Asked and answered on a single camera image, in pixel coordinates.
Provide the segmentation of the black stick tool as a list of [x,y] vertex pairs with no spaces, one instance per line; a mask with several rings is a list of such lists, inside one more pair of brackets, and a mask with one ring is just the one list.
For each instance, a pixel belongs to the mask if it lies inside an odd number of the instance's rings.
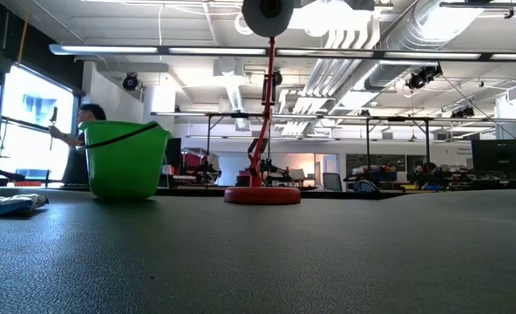
[[53,140],[54,140],[54,137],[51,133],[51,129],[56,125],[56,122],[57,122],[57,118],[58,118],[58,108],[56,106],[53,107],[53,111],[52,111],[52,116],[50,118],[50,129],[49,129],[49,133],[50,133],[50,136],[51,136],[51,139],[50,139],[50,148],[49,148],[49,151],[51,152],[52,151],[52,147],[53,147]]

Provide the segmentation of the green plastic bucket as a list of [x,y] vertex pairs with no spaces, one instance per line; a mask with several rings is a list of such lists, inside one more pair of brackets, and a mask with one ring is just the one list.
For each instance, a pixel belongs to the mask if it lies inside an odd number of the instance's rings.
[[157,190],[166,145],[172,134],[146,124],[94,120],[78,126],[85,144],[89,188],[104,200],[144,200]]

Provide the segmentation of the white blue ball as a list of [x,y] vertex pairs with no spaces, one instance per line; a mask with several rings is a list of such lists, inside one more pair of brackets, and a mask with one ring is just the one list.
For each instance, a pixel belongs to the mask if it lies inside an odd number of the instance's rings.
[[353,188],[355,193],[378,193],[378,187],[372,182],[368,180],[359,180],[355,183]]

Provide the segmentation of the blue storage bin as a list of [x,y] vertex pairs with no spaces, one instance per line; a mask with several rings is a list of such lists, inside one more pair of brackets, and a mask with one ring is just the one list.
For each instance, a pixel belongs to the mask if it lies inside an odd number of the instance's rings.
[[396,181],[397,170],[388,165],[371,165],[370,167],[365,167],[363,172],[357,177],[374,183],[381,181]]

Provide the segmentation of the black monitor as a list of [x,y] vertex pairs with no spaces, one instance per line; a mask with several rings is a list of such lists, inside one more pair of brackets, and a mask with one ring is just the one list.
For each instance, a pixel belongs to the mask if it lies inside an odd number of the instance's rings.
[[473,140],[471,145],[475,171],[516,172],[516,140]]

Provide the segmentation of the grey office chair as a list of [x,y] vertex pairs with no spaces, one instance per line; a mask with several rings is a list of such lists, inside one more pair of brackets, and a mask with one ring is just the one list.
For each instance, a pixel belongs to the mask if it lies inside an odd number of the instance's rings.
[[323,188],[329,191],[342,192],[343,186],[340,174],[338,173],[323,173]]

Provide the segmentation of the person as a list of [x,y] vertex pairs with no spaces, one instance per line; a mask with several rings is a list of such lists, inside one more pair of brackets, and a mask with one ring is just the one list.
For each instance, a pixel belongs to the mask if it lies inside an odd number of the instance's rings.
[[430,162],[423,164],[413,175],[417,188],[423,190],[439,190],[443,187],[443,170]]
[[[106,120],[104,109],[97,104],[83,104],[78,109],[77,124],[94,120]],[[69,153],[62,182],[67,185],[87,185],[89,183],[87,161],[85,151],[76,149],[85,144],[85,134],[82,131],[78,135],[63,133],[55,126],[49,127],[52,138],[62,140],[68,147]]]

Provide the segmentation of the silver ventilation duct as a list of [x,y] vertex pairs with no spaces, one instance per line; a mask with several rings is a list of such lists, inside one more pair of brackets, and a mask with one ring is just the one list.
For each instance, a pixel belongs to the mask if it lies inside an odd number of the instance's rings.
[[[381,42],[381,50],[437,51],[446,46],[484,11],[478,8],[441,7],[441,2],[466,0],[418,0],[406,16]],[[361,64],[363,88],[382,90],[409,71],[410,65],[385,65],[380,61]]]

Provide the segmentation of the black table mat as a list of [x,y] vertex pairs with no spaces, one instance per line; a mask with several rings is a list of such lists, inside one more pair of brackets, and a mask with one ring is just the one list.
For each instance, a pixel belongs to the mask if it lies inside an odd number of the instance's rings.
[[516,313],[516,190],[0,217],[0,313]]

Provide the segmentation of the red background machine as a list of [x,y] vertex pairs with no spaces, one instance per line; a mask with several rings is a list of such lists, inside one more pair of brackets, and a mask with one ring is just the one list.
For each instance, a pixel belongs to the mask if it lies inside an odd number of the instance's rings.
[[180,175],[192,176],[198,184],[213,184],[221,176],[219,157],[203,148],[183,148]]

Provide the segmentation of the red desk lamp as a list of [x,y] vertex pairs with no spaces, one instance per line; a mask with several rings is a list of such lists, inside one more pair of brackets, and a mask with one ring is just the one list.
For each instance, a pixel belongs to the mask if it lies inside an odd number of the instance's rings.
[[289,25],[293,14],[293,0],[243,0],[242,15],[248,28],[258,36],[268,38],[268,71],[265,85],[263,122],[254,149],[250,151],[248,187],[230,187],[224,191],[224,202],[242,205],[294,205],[301,202],[298,188],[263,187],[260,169],[261,148],[272,120],[271,103],[274,82],[275,38]]

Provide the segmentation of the overhead light bar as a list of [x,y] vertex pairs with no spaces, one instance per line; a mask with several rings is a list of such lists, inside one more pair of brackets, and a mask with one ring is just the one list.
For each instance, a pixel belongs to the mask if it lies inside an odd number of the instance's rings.
[[331,58],[516,63],[516,52],[383,51],[364,49],[50,44],[54,55],[143,55],[184,57]]

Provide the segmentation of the black round ceiling device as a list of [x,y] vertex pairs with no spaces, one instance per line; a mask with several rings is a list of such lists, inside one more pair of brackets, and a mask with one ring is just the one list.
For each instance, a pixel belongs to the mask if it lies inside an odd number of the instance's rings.
[[122,86],[126,91],[132,92],[139,88],[139,80],[137,72],[128,72],[122,82]]

